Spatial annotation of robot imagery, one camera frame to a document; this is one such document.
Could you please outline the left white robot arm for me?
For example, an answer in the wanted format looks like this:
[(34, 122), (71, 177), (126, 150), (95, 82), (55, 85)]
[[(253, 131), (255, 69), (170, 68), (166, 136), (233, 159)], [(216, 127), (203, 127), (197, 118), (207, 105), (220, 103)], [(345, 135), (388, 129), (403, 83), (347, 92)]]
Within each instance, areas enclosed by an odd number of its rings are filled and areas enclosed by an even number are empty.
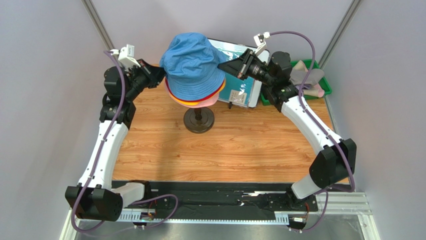
[(148, 182), (144, 180), (112, 186), (118, 154), (136, 112), (133, 101), (143, 90), (156, 88), (166, 75), (162, 67), (142, 59), (137, 62), (128, 69), (113, 66), (103, 74), (106, 93), (97, 142), (78, 184), (65, 191), (65, 199), (78, 219), (115, 222), (124, 208), (141, 201), (147, 193)]

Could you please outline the grey hat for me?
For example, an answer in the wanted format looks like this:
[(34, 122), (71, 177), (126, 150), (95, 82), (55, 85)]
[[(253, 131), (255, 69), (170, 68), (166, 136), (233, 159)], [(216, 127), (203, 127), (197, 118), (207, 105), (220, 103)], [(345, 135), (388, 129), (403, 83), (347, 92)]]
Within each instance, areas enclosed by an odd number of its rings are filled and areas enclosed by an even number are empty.
[(307, 79), (304, 84), (314, 86), (320, 82), (320, 80), (325, 76), (325, 73), (319, 68), (312, 69), (309, 74), (307, 71), (293, 69), (290, 74), (290, 81), (294, 85), (301, 85), (306, 76)]

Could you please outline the pink bucket hat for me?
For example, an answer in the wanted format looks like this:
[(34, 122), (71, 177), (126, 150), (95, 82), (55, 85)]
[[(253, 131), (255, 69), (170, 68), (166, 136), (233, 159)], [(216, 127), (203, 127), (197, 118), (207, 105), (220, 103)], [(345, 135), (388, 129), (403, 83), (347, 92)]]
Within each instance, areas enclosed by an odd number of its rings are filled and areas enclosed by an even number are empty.
[(210, 107), (210, 106), (214, 105), (218, 101), (219, 95), (220, 95), (221, 90), (223, 89), (223, 86), (224, 86), (224, 84), (212, 96), (210, 96), (210, 97), (208, 97), (208, 98), (206, 98), (204, 100), (195, 101), (195, 102), (183, 101), (181, 99), (176, 98), (172, 94), (172, 92), (171, 92), (171, 90), (170, 90), (170, 88), (168, 86), (168, 82), (167, 81), (165, 82), (164, 88), (165, 88), (166, 92), (168, 93), (169, 97), (173, 101), (175, 101), (176, 103), (178, 103), (178, 104), (180, 104), (180, 105), (182, 105), (184, 107), (188, 107), (188, 108), (203, 108), (203, 107)]

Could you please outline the yellow bucket hat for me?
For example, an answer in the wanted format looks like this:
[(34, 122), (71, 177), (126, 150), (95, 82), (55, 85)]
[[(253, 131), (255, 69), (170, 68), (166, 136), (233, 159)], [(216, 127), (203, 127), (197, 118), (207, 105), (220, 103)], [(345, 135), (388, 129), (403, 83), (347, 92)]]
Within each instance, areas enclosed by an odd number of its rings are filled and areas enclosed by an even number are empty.
[(189, 108), (203, 108), (203, 107), (209, 107), (214, 105), (218, 100), (219, 100), (219, 95), (220, 92), (225, 88), (226, 86), (226, 79), (223, 80), (221, 86), (212, 94), (210, 94), (209, 96), (200, 99), (200, 100), (195, 100), (195, 101), (185, 101), (182, 99), (179, 99), (177, 97), (175, 97), (170, 88), (169, 88), (169, 83), (167, 78), (165, 79), (165, 89), (168, 93), (168, 95), (170, 96), (170, 98), (172, 100), (174, 100), (175, 102), (177, 102), (178, 104), (185, 106), (185, 107), (189, 107)]

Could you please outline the lavender hat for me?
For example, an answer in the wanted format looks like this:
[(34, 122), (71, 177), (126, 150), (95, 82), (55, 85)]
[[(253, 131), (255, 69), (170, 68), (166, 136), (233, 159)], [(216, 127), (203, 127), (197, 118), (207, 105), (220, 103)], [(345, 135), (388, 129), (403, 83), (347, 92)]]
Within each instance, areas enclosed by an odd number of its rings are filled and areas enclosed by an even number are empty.
[(296, 87), (298, 90), (310, 90), (313, 88), (311, 84), (298, 84)]

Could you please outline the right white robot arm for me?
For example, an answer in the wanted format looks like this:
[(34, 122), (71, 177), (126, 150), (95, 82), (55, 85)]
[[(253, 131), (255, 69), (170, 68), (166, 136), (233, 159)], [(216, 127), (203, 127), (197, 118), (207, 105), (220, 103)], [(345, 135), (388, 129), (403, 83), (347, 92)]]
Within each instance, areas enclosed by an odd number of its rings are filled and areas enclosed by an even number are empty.
[(292, 200), (302, 200), (329, 188), (336, 190), (336, 184), (344, 179), (354, 182), (356, 143), (341, 138), (308, 106), (299, 94), (301, 90), (290, 81), (293, 66), (287, 52), (277, 51), (265, 62), (247, 49), (217, 67), (240, 80), (250, 77), (260, 81), (270, 104), (296, 125), (313, 148), (316, 157), (309, 173), (287, 190)]

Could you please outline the red hat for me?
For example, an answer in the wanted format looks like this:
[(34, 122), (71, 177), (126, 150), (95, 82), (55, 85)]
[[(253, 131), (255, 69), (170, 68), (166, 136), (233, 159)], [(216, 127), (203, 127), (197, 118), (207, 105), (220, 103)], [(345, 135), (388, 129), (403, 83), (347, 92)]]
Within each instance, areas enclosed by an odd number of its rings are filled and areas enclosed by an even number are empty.
[(195, 106), (195, 105), (198, 105), (200, 102), (204, 102), (204, 101), (207, 101), (208, 99), (213, 98), (214, 96), (218, 95), (219, 92), (221, 92), (225, 88), (225, 85), (226, 85), (226, 79), (224, 79), (221, 86), (215, 92), (211, 93), (210, 95), (208, 95), (208, 96), (206, 96), (202, 99), (187, 101), (187, 100), (183, 100), (183, 99), (179, 99), (179, 98), (175, 97), (170, 90), (167, 78), (165, 78), (164, 80), (165, 80), (165, 88), (166, 88), (169, 96), (174, 101), (176, 101), (180, 104), (188, 105), (188, 106)]

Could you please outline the blue hat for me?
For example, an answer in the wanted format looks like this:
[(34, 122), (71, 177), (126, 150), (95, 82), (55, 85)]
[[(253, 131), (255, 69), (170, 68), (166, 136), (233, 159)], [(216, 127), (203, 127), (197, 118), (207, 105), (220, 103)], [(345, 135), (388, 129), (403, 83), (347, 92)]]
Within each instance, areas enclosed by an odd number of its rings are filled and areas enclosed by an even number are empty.
[(159, 61), (172, 94), (184, 101), (200, 100), (215, 92), (226, 78), (218, 64), (228, 61), (225, 53), (198, 32), (176, 35)]

